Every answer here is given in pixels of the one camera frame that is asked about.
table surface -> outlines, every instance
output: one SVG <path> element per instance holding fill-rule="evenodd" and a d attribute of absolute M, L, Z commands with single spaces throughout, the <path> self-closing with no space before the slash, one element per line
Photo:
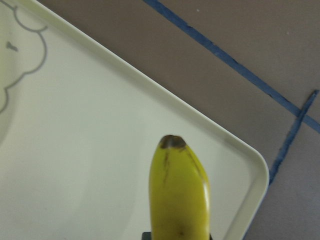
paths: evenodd
<path fill-rule="evenodd" d="M 320 89 L 318 1 L 39 2 L 253 146 L 270 169 L 283 161 L 246 240 L 320 236 L 320 96 L 305 104 Z"/>

blue painter's tape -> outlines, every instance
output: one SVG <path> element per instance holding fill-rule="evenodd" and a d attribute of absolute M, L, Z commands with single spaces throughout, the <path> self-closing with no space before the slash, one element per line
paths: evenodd
<path fill-rule="evenodd" d="M 315 90 L 312 93 L 312 95 L 309 97 L 309 99 L 303 105 L 297 119 L 294 121 L 294 123 L 290 129 L 290 132 L 287 135 L 287 137 L 286 137 L 286 139 L 285 139 L 285 141 L 284 141 L 284 143 L 283 143 L 278 155 L 276 156 L 276 159 L 275 159 L 275 161 L 269 171 L 269 185 L 272 184 L 272 182 L 274 181 L 275 176 L 279 170 L 279 167 L 280 167 L 281 163 L 283 162 L 283 160 L 285 159 L 285 157 L 288 153 L 289 147 L 292 144 L 292 142 L 294 141 L 294 139 L 297 135 L 297 132 L 298 132 L 304 118 L 306 117 L 307 111 L 309 110 L 311 104 L 314 102 L 318 93 L 319 93 L 319 90 Z"/>
<path fill-rule="evenodd" d="M 196 40 L 199 44 L 201 44 L 211 53 L 213 53 L 220 60 L 222 60 L 231 68 L 233 68 L 235 71 L 237 71 L 244 78 L 249 80 L 252 84 L 257 86 L 264 93 L 272 97 L 275 101 L 281 104 L 293 115 L 295 115 L 296 117 L 299 116 L 300 109 L 297 106 L 295 106 L 293 103 L 288 101 L 279 92 L 274 90 L 270 85 L 268 85 L 266 82 L 264 82 L 255 74 L 253 74 L 246 67 L 238 63 L 229 54 L 227 54 L 225 51 L 223 51 L 221 48 L 215 45 L 212 41 L 210 41 L 207 37 L 205 37 L 199 31 L 189 26 L 182 18 L 180 18 L 178 15 L 172 12 L 169 8 L 164 6 L 158 0 L 143 0 L 143 1 L 147 3 L 149 6 L 151 6 L 153 9 L 155 9 L 158 13 L 163 15 L 166 19 L 168 19 L 174 25 L 176 25 L 178 28 L 180 28 L 182 31 L 184 31 L 186 34 L 188 34 L 191 38 Z M 320 133 L 320 124 L 316 122 L 313 118 L 306 116 L 304 118 L 304 122 L 314 130 L 316 130 L 318 133 Z"/>

